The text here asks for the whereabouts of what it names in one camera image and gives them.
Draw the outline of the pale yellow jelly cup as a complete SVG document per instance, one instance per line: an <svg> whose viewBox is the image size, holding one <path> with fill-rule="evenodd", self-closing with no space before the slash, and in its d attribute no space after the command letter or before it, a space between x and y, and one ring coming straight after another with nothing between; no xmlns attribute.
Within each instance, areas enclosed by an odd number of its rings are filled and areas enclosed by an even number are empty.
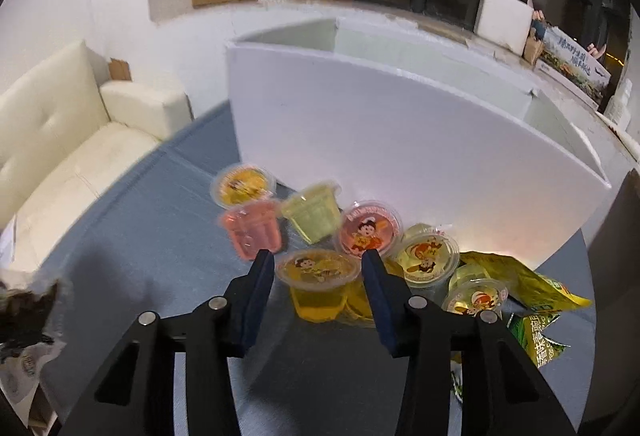
<svg viewBox="0 0 640 436"><path fill-rule="evenodd" d="M429 288L451 277L460 263L460 250L441 229L416 224L405 231L392 259L410 287Z"/></svg>

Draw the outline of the printed landscape carton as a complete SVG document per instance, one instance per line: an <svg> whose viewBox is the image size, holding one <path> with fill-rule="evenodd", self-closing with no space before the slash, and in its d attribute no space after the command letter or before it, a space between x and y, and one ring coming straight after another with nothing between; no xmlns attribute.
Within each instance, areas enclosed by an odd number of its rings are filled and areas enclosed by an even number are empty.
<svg viewBox="0 0 640 436"><path fill-rule="evenodd" d="M547 27L536 67L565 86L593 110L604 98L611 74L558 27Z"/></svg>

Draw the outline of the white spray bottle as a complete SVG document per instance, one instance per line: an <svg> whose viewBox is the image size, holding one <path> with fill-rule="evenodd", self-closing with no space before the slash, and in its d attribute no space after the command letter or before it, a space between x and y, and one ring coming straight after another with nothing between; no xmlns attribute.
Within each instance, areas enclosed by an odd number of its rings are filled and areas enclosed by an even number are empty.
<svg viewBox="0 0 640 436"><path fill-rule="evenodd" d="M628 103L632 91L632 81L626 78L624 82L616 89L614 95L606 105L604 116L612 121L622 130L626 130L630 122L631 115L628 109Z"/></svg>

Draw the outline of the red lid jelly cup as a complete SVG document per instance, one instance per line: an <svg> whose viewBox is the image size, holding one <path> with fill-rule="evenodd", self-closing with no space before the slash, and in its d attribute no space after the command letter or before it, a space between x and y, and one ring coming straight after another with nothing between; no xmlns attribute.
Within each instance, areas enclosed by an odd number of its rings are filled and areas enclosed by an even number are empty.
<svg viewBox="0 0 640 436"><path fill-rule="evenodd" d="M354 257L368 250L385 255L403 233L399 214L390 205L375 200L356 201L342 212L334 245L338 252Z"/></svg>

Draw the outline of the cream leather sofa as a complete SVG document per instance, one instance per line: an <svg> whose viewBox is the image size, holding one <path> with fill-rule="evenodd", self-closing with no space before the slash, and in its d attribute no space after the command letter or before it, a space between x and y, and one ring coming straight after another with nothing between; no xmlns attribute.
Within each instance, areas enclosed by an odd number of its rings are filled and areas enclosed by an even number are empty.
<svg viewBox="0 0 640 436"><path fill-rule="evenodd" d="M1 265L33 273L130 167L192 121L186 94L96 81L75 42L1 95Z"/></svg>

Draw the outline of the orange lid jelly cup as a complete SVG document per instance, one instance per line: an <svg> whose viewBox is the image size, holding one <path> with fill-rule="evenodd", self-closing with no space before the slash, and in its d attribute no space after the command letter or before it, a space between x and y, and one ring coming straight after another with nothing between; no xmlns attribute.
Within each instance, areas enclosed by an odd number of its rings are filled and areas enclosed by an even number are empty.
<svg viewBox="0 0 640 436"><path fill-rule="evenodd" d="M221 208L229 210L247 202L276 194L276 179L258 165L236 163L222 169L210 185L209 193Z"/></svg>

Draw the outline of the white foam box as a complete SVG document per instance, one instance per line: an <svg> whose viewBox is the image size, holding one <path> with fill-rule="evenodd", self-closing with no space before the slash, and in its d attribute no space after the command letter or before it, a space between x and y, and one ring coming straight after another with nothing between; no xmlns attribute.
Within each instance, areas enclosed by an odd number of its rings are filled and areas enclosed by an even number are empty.
<svg viewBox="0 0 640 436"><path fill-rule="evenodd" d="M533 11L520 0L480 0L474 33L521 56L529 34Z"/></svg>

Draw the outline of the small clear jelly cup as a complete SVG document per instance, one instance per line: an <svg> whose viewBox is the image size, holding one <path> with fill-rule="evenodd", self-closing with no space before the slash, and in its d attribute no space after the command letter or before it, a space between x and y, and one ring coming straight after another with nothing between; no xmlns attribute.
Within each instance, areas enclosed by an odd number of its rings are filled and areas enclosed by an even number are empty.
<svg viewBox="0 0 640 436"><path fill-rule="evenodd" d="M506 285L491 278L483 266L465 264L451 275L442 309L465 316L491 311L502 317L501 308L508 295Z"/></svg>

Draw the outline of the green jelly cup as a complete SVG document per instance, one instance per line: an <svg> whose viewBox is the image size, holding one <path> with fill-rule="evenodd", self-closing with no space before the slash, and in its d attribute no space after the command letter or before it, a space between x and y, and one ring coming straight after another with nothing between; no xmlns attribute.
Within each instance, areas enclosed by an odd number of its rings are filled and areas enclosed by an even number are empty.
<svg viewBox="0 0 640 436"><path fill-rule="evenodd" d="M281 215L308 245L315 245L332 236L341 225L342 213L336 200L340 191L334 182L309 186L281 202Z"/></svg>

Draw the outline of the pink jelly cup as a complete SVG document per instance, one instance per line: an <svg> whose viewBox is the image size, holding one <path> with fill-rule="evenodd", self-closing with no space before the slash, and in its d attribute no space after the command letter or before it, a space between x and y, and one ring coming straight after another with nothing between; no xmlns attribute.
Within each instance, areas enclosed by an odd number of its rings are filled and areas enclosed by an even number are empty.
<svg viewBox="0 0 640 436"><path fill-rule="evenodd" d="M257 253L282 249L280 201L255 200L237 205L220 215L219 225L226 231L235 252L252 261Z"/></svg>

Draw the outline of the white storage box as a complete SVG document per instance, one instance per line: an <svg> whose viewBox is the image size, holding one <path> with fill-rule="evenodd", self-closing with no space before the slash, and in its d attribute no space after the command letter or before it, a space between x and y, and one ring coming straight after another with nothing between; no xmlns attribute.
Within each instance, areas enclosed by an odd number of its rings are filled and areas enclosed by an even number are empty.
<svg viewBox="0 0 640 436"><path fill-rule="evenodd" d="M611 188L540 82L420 30L315 20L237 38L227 64L243 160L447 226L465 251L537 267Z"/></svg>

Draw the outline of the dark seaweed clear packet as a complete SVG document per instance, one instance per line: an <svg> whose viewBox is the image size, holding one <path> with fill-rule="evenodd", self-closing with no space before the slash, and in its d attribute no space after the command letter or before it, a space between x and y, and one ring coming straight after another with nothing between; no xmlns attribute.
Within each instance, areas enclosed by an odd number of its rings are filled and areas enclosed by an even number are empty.
<svg viewBox="0 0 640 436"><path fill-rule="evenodd" d="M29 282L22 273L1 276L1 390L12 406L32 395L45 364L65 346L58 280Z"/></svg>

